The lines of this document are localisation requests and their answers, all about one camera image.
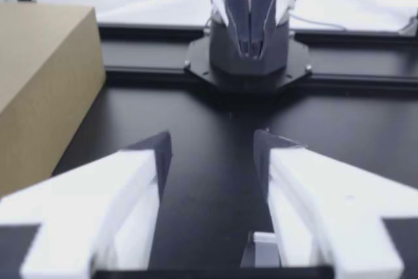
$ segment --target brown box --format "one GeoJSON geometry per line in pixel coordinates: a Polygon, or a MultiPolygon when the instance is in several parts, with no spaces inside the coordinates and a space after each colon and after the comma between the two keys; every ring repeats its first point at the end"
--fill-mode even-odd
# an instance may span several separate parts
{"type": "Polygon", "coordinates": [[[0,196],[50,177],[104,81],[93,9],[0,4],[0,196]]]}

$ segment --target cable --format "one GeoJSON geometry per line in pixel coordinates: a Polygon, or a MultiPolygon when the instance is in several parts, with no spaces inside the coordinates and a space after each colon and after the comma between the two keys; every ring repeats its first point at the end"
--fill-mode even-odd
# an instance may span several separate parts
{"type": "Polygon", "coordinates": [[[317,25],[323,25],[323,26],[329,26],[329,27],[334,27],[336,29],[340,29],[342,31],[347,31],[347,28],[345,26],[342,25],[338,25],[338,24],[332,24],[332,23],[326,23],[326,22],[320,22],[320,21],[315,21],[315,20],[309,20],[309,19],[305,19],[301,16],[297,16],[296,14],[290,13],[290,16],[296,20],[302,21],[302,22],[306,22],[306,23],[311,23],[311,24],[317,24],[317,25]]]}

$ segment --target robotic arm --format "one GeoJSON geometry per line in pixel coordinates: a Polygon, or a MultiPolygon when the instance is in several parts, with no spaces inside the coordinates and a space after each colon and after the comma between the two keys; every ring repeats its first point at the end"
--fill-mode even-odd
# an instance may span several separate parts
{"type": "Polygon", "coordinates": [[[309,75],[307,48],[289,38],[295,2],[212,0],[210,37],[191,44],[187,70],[227,93],[272,93],[309,75]]]}

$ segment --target black table surface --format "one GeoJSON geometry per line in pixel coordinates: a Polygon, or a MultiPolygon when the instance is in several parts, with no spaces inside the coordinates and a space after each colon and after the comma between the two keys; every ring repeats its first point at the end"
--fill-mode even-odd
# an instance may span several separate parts
{"type": "Polygon", "coordinates": [[[272,231],[252,158],[256,129],[418,188],[417,126],[411,96],[290,91],[238,105],[198,86],[105,86],[56,173],[169,130],[174,156],[150,268],[237,268],[249,232],[272,231]]]}

